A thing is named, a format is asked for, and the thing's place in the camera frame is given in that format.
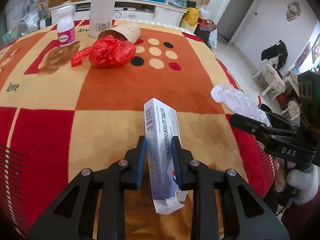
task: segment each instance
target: tiled floor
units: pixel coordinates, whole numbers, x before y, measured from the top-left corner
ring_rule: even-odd
[[[247,63],[230,45],[218,41],[214,53],[229,70],[243,92],[248,95],[254,103],[258,104],[258,96],[262,94],[265,88],[251,79],[256,73],[252,72]],[[273,112],[281,112],[280,105],[276,99],[271,102],[268,95],[265,95],[261,101],[269,106]]]

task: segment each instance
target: maroon clothing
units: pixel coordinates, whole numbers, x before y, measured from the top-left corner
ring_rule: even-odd
[[[305,205],[293,204],[286,209],[282,219],[291,240],[317,239],[320,230],[320,187],[313,200]]]

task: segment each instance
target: translucent plastic bottle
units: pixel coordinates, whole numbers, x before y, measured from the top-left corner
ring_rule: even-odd
[[[58,41],[61,47],[69,46],[76,41],[75,24],[72,19],[72,6],[68,5],[57,10]]]

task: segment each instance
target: red plastic bag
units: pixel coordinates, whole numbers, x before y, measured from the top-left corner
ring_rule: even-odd
[[[97,40],[71,57],[71,66],[79,66],[82,60],[89,56],[91,64],[106,68],[109,66],[122,66],[134,57],[136,47],[129,41],[120,41],[112,35]]]

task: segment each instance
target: hand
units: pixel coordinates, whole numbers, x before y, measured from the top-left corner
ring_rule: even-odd
[[[312,165],[309,173],[292,170],[286,176],[284,168],[280,166],[276,173],[276,192],[282,192],[287,182],[290,186],[299,189],[298,196],[293,202],[296,205],[304,205],[313,200],[318,191],[318,169]]]

